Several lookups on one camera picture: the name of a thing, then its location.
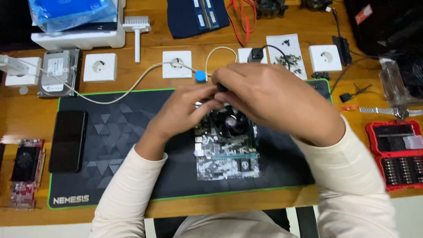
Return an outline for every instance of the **red cable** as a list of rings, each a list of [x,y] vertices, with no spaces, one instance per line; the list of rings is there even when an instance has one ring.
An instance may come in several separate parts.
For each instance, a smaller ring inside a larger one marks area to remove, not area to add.
[[[244,1],[246,1],[248,4],[250,4],[253,7],[253,10],[254,10],[254,27],[252,29],[250,29],[250,21],[248,20],[247,15],[244,14]],[[256,11],[256,8],[255,8],[255,3],[252,0],[241,0],[241,11],[240,11],[236,7],[236,0],[231,0],[231,2],[226,7],[226,10],[228,10],[232,5],[233,5],[233,8],[235,9],[235,11],[239,12],[241,14],[241,17],[243,17],[244,20],[245,20],[245,27],[244,27],[243,21],[241,19],[242,28],[243,28],[244,32],[246,33],[246,35],[245,35],[245,41],[243,42],[241,40],[241,38],[239,37],[238,31],[237,31],[237,29],[235,27],[235,24],[233,23],[233,20],[232,20],[231,16],[229,15],[229,12],[228,12],[229,20],[232,23],[233,29],[235,31],[236,38],[238,39],[238,41],[242,45],[244,45],[244,44],[246,44],[248,42],[248,39],[250,38],[250,33],[254,31],[254,29],[255,29],[255,27],[257,25],[257,18],[256,18],[257,11]]]

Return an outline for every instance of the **cleaning brush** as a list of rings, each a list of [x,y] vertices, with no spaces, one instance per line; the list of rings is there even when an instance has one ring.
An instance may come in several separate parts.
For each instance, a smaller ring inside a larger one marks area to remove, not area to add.
[[[135,62],[140,63],[140,33],[151,31],[148,17],[125,17],[122,24],[126,32],[135,32]]]

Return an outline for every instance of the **plastic bag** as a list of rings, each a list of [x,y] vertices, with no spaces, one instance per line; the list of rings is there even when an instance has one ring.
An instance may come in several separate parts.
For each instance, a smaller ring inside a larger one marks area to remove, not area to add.
[[[112,0],[28,0],[32,20],[56,32],[117,14]]]

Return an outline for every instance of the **white cable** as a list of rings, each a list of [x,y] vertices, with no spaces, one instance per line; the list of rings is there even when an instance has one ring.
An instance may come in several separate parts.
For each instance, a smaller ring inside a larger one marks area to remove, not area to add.
[[[215,51],[215,50],[217,50],[217,49],[228,49],[228,50],[230,50],[230,51],[232,51],[234,54],[235,54],[235,62],[237,62],[238,61],[238,56],[237,56],[237,54],[236,54],[236,52],[233,50],[233,49],[231,49],[231,48],[229,48],[229,47],[225,47],[225,46],[220,46],[220,47],[216,47],[216,48],[214,48],[210,53],[209,53],[209,55],[207,56],[207,59],[206,59],[206,68],[205,68],[205,70],[206,70],[206,81],[208,81],[208,79],[207,79],[207,76],[211,76],[211,74],[208,74],[207,73],[207,63],[209,62],[209,57],[210,57],[210,55]],[[181,64],[181,63],[176,63],[176,62],[161,62],[161,63],[157,63],[157,64],[153,64],[152,66],[150,66],[148,69],[146,69],[145,71],[144,71],[144,73],[138,78],[138,80],[134,83],[134,85],[132,85],[132,87],[126,92],[126,93],[124,93],[122,96],[120,96],[119,98],[117,98],[117,99],[115,99],[115,100],[113,100],[113,101],[110,101],[110,102],[98,102],[98,101],[95,101],[95,100],[92,100],[92,99],[89,99],[89,98],[87,98],[87,97],[85,97],[85,96],[83,96],[82,94],[80,94],[79,92],[77,92],[75,89],[73,89],[71,86],[69,86],[67,83],[65,83],[63,80],[61,80],[60,78],[58,78],[58,77],[56,77],[56,76],[54,76],[53,74],[51,74],[51,73],[49,73],[49,72],[47,72],[46,70],[44,70],[44,69],[42,69],[42,68],[40,68],[40,67],[38,67],[38,66],[36,66],[36,65],[34,65],[34,64],[31,64],[31,63],[28,63],[28,62],[26,62],[26,61],[24,61],[24,60],[21,60],[21,59],[18,59],[18,58],[14,58],[14,59],[16,59],[17,61],[20,61],[20,62],[22,62],[22,63],[25,63],[25,64],[28,64],[28,65],[31,65],[31,66],[33,66],[33,67],[36,67],[37,69],[39,69],[39,70],[41,70],[41,71],[43,71],[43,72],[45,72],[45,73],[47,73],[47,75],[50,75],[50,76],[52,76],[53,78],[55,78],[55,79],[57,79],[57,80],[59,80],[60,82],[62,82],[66,87],[68,87],[70,90],[72,90],[74,93],[76,93],[78,96],[80,96],[80,97],[82,97],[83,99],[85,99],[85,100],[88,100],[88,101],[90,101],[90,102],[93,102],[93,103],[97,103],[97,104],[102,104],[102,105],[108,105],[108,104],[112,104],[112,103],[115,103],[115,102],[117,102],[117,101],[119,101],[119,100],[121,100],[122,98],[124,98],[124,97],[126,97],[126,95],[128,95],[137,85],[138,85],[138,83],[144,78],[144,76],[147,74],[147,73],[149,73],[152,69],[154,69],[154,68],[156,68],[156,67],[158,67],[158,66],[161,66],[161,65],[163,65],[163,64],[179,64],[179,65],[182,65],[183,67],[185,67],[185,68],[188,68],[188,69],[190,69],[190,70],[192,70],[194,73],[195,72],[197,72],[198,70],[196,70],[196,69],[193,69],[193,68],[191,68],[191,67],[189,67],[189,66],[187,66],[187,65],[184,65],[184,64]]]
[[[218,50],[218,49],[227,49],[227,50],[232,51],[232,52],[235,54],[235,63],[237,63],[237,62],[238,62],[238,55],[236,54],[236,52],[235,52],[233,49],[231,49],[231,48],[229,48],[229,47],[226,47],[226,46],[219,46],[219,47],[216,47],[216,48],[212,49],[212,50],[210,51],[209,55],[207,56],[207,59],[206,59],[206,67],[205,67],[205,71],[206,71],[206,82],[208,82],[208,81],[209,81],[208,76],[211,76],[211,75],[212,75],[212,74],[207,73],[207,64],[209,63],[209,58],[210,58],[210,56],[212,55],[212,53],[213,53],[215,50]]]

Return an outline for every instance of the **black smartphone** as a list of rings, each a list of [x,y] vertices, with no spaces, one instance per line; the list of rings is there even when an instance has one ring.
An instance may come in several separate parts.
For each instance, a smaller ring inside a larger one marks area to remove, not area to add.
[[[77,173],[81,170],[87,119],[85,111],[57,112],[50,173]]]

